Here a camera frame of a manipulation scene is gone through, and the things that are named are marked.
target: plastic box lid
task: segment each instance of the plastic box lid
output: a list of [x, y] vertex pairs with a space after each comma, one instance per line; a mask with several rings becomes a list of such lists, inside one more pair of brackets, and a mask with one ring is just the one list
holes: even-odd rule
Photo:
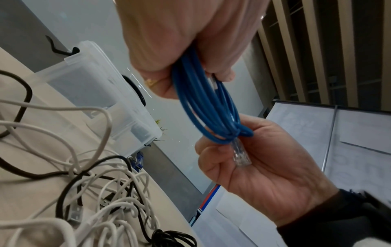
[[[33, 93], [53, 92], [54, 89], [56, 98], [62, 98], [59, 102], [65, 100], [78, 107], [93, 106], [108, 110], [113, 120], [109, 144], [120, 155], [130, 156], [144, 144], [160, 138], [162, 131], [159, 126], [100, 47], [91, 41], [83, 41], [77, 47], [79, 53], [25, 78]], [[53, 101], [52, 93], [40, 95], [46, 104], [64, 106], [58, 105], [57, 100]], [[42, 99], [45, 95], [52, 100]], [[86, 125], [99, 138], [102, 137], [106, 126], [103, 114], [83, 113]]]

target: wooden slat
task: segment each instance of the wooden slat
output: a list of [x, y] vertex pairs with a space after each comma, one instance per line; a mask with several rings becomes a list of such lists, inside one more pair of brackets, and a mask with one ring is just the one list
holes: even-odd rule
[[280, 96], [280, 99], [288, 101], [290, 100], [290, 97], [288, 90], [286, 89], [286, 83], [283, 77], [280, 61], [277, 56], [277, 50], [274, 42], [271, 40], [269, 27], [267, 24], [265, 24], [265, 22], [262, 22], [260, 28], [258, 29], [258, 34], [261, 38], [262, 46], [265, 51], [266, 59], [269, 63], [274, 83], [277, 87], [278, 95]]
[[273, 0], [273, 4], [299, 101], [308, 102], [307, 85], [304, 79], [287, 0]]
[[356, 56], [354, 54], [353, 9], [351, 0], [338, 0], [338, 11], [341, 27], [347, 103], [350, 107], [358, 107]]
[[391, 111], [391, 1], [384, 0], [382, 110]]
[[321, 42], [316, 1], [302, 0], [302, 3], [321, 102], [322, 104], [330, 104], [329, 82], [327, 79], [326, 64], [323, 56], [323, 46]]

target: black sleeve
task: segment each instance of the black sleeve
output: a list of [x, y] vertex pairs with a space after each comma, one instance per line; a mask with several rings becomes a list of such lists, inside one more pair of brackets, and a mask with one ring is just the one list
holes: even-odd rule
[[352, 247], [372, 237], [391, 242], [387, 220], [361, 195], [345, 190], [296, 221], [277, 228], [289, 247]]

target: white wall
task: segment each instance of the white wall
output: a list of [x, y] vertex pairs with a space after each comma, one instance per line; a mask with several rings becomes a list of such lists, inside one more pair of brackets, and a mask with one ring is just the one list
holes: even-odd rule
[[[132, 74], [138, 79], [148, 111], [155, 120], [161, 119], [159, 125], [167, 129], [164, 131], [162, 141], [157, 141], [156, 145], [203, 193], [210, 181], [199, 170], [198, 157], [194, 151], [194, 144], [201, 134], [186, 116], [178, 101], [161, 99], [153, 95], [149, 89], [145, 89], [148, 93], [143, 90], [141, 76], [130, 65], [113, 1], [23, 0], [23, 2], [68, 49], [72, 49], [83, 40], [94, 41], [103, 49], [120, 73], [130, 76], [133, 81], [135, 79]], [[263, 105], [244, 61], [240, 59], [233, 69], [237, 77], [226, 87], [238, 111], [258, 116]]]

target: clear plastic storage box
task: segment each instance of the clear plastic storage box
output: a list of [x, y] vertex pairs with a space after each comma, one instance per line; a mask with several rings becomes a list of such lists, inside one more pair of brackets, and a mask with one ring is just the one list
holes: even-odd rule
[[[113, 120], [109, 145], [123, 156], [129, 156], [143, 148], [144, 144], [160, 138], [162, 131], [155, 120], [99, 46], [83, 41], [77, 47], [80, 53], [24, 78], [33, 89], [35, 97], [32, 102], [56, 107], [93, 106], [108, 110]], [[84, 140], [77, 139], [82, 131], [73, 126], [74, 122], [68, 121], [70, 118], [77, 118], [79, 122], [82, 119], [84, 127], [90, 129], [97, 140], [106, 128], [106, 119], [99, 112], [86, 111], [78, 113], [77, 117], [75, 113], [67, 113], [55, 118], [49, 112], [41, 111], [40, 114], [47, 115], [39, 115], [44, 125], [82, 149]]]

